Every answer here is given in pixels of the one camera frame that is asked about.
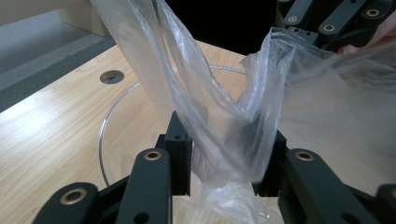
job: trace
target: crumpled plastic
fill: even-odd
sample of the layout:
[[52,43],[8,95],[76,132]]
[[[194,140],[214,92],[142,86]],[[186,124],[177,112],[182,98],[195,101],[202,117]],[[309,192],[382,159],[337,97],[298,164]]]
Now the crumpled plastic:
[[[391,62],[381,57],[381,69],[388,75],[378,78],[379,70],[375,67],[380,50],[362,56],[337,56],[286,30],[274,28],[261,50],[241,62],[247,86],[235,101],[213,77],[195,40],[163,0],[92,0],[92,3],[150,100],[161,111],[159,115],[167,122],[176,110],[194,140],[192,170],[200,178],[203,203],[199,204],[232,223],[271,223],[265,205],[254,195],[250,183],[261,181],[265,174],[282,108],[280,131],[293,146],[299,146],[306,140],[300,137],[314,133],[300,132],[299,124],[293,126],[294,115],[316,111],[314,119],[318,120],[328,116],[320,113],[328,111],[337,117],[341,112],[334,104],[338,102],[328,103],[330,96],[339,94],[339,99],[347,98],[352,88],[394,93],[393,87],[389,91],[382,88],[387,89],[394,79],[395,53]],[[360,77],[356,73],[359,67],[355,62],[361,59],[374,65],[365,67],[372,70],[372,75]],[[386,79],[385,84],[380,84],[382,79]],[[335,89],[329,85],[333,81]],[[308,115],[300,122],[310,121],[313,117]],[[388,121],[393,122],[393,118],[392,115]]]

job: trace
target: wooden table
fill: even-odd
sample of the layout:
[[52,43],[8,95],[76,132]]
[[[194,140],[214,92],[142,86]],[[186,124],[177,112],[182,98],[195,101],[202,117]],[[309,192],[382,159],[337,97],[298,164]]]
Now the wooden table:
[[[238,68],[243,58],[228,50],[199,44],[211,64]],[[120,70],[124,80],[112,85],[102,83],[100,76],[108,70]],[[47,199],[68,184],[90,182],[99,189],[106,186],[99,165],[99,130],[110,107],[136,81],[116,46],[0,114],[0,223],[31,223]],[[235,87],[243,88],[241,83]],[[139,104],[150,104],[142,88],[139,92],[142,94]],[[147,127],[150,118],[151,122],[157,118],[150,111],[145,117],[135,116],[134,122]],[[110,129],[117,130],[118,125],[122,124],[113,121],[106,134],[114,133]],[[130,134],[139,136],[144,132],[136,128]],[[152,134],[135,148],[154,146],[156,137]],[[109,137],[106,139],[106,144],[110,144]],[[123,146],[125,141],[121,137],[118,144]],[[108,152],[115,155],[111,160],[117,160],[117,153],[108,149],[104,151],[106,158]],[[118,168],[108,168],[107,175],[113,176],[114,181],[127,175]],[[182,206],[176,203],[174,207],[176,223],[226,222],[213,212],[198,211],[196,205],[179,203]]]

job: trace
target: black object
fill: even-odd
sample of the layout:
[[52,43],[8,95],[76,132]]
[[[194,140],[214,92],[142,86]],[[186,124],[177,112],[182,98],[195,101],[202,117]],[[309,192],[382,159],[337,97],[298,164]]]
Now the black object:
[[[287,224],[396,223],[396,185],[375,197],[344,185],[324,160],[289,150],[277,133],[268,169],[256,194],[279,197]],[[192,140],[174,113],[156,147],[139,153],[130,176],[98,192],[89,183],[58,190],[34,223],[172,223],[172,195],[190,195]]]
[[308,41],[322,49],[359,48],[395,8],[393,0],[277,0],[276,25],[310,32],[317,39]]

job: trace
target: light wood tabletop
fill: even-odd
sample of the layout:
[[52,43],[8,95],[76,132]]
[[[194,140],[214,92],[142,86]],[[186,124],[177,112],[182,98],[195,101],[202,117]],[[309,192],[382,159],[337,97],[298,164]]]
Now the light wood tabletop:
[[[210,64],[240,68],[244,56],[199,45]],[[124,80],[102,83],[100,76],[108,70],[121,71]],[[219,80],[232,92],[245,86],[241,76],[222,79],[219,75]],[[99,189],[106,187],[98,156],[99,132],[111,106],[136,81],[116,46],[0,114],[0,223],[31,223],[50,196],[68,184],[90,182]],[[131,99],[124,99],[130,102],[120,104],[113,113],[139,109],[127,121],[122,115],[110,117],[106,127],[103,152],[110,183],[128,175],[134,155],[153,147],[157,133],[165,131],[166,125],[151,125],[158,117],[143,88],[133,91]],[[122,133],[123,129],[131,133]],[[132,144],[127,135],[139,141]],[[126,147],[134,152],[125,155]],[[175,223],[227,222],[183,200],[175,202],[174,214]]]

